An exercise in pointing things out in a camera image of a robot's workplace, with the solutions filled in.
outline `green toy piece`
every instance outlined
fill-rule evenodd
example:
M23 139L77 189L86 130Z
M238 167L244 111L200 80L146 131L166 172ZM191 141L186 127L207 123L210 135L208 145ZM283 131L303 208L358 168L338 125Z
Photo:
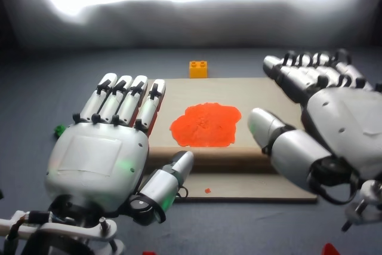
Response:
M56 134L57 137L60 137L65 129L66 127L64 125L58 125L54 129L54 133Z

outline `red object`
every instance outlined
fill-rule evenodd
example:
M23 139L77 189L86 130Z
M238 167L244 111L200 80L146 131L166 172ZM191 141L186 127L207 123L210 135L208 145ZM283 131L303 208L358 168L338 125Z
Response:
M337 249L330 243L325 244L324 249L322 249L321 255L340 255Z
M180 146L226 147L235 142L240 111L218 103L188 107L170 126L172 137Z

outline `yellow lego brick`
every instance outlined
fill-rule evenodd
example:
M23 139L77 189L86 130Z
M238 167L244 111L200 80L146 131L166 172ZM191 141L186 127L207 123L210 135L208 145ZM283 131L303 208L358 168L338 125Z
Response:
M190 79L207 78L207 61L190 62Z

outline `robotic hand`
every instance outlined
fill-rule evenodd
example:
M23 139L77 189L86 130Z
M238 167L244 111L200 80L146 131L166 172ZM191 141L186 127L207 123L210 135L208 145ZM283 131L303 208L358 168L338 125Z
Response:
M297 130L263 109L252 110L249 130L274 168L332 204L349 203L361 189L362 202L346 208L343 231L352 224L382 221L382 213L364 212L368 204L382 207L381 85L373 89L345 50L334 57L292 51L283 59L267 56L263 69L301 105L305 128ZM333 198L324 188L344 183L350 186L348 200Z
M5 254L14 254L18 238L28 239L22 254L49 254L51 247L67 254L123 254L123 243L114 239L116 223L105 217L126 215L144 226L166 220L192 169L193 154L175 154L140 185L165 81L153 83L138 112L146 90L145 76L117 81L108 73L102 78L52 151L45 181L53 200L49 210L0 219ZM94 251L89 239L110 244Z

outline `table surface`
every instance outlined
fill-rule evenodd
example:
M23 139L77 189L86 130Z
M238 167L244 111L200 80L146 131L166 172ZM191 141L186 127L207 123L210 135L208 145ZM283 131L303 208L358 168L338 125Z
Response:
M382 78L380 48L351 50L373 84ZM0 54L0 217L16 210L44 210L47 161L53 129L70 124L107 72L149 78L187 78L190 60L208 60L209 77L262 77L266 55L285 50L115 50ZM335 188L341 195L344 191ZM322 200L295 204L175 204L161 225L141 227L116 219L127 254L320 254L333 243L342 255L378 254L382 225L341 233L344 208Z

